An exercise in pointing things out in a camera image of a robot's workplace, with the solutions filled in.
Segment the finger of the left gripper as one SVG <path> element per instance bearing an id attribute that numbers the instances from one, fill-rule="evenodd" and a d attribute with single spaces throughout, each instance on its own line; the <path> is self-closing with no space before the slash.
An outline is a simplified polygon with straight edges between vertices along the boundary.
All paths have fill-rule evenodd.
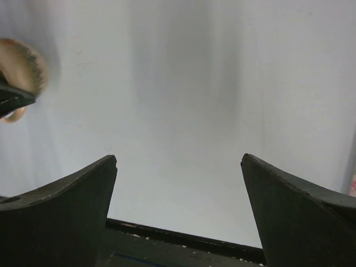
<path id="1" fill-rule="evenodd" d="M 22 117 L 26 107 L 34 104 L 37 94 L 1 81 L 1 117 Z"/>

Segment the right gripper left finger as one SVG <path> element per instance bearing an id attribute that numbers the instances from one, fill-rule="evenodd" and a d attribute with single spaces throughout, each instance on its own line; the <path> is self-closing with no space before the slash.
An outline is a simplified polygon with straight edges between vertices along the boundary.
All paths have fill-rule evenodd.
<path id="1" fill-rule="evenodd" d="M 95 266 L 117 175 L 107 155 L 71 175 L 1 198 L 1 266 Z"/>

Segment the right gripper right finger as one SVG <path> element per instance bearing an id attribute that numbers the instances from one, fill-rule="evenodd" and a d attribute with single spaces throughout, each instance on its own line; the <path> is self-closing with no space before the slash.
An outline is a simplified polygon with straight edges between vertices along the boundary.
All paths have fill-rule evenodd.
<path id="1" fill-rule="evenodd" d="M 267 266 L 355 266 L 355 198 L 245 154 L 243 179 Z"/>

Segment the cream mug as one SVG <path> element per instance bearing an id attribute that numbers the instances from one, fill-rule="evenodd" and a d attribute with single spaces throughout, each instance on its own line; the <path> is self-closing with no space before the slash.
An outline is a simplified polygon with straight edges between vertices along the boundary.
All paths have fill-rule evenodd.
<path id="1" fill-rule="evenodd" d="M 1 81 L 36 93 L 38 99 L 47 88 L 48 80 L 48 67 L 39 52 L 18 40 L 1 38 Z M 1 117 L 1 121 L 14 123 L 21 118 Z"/>

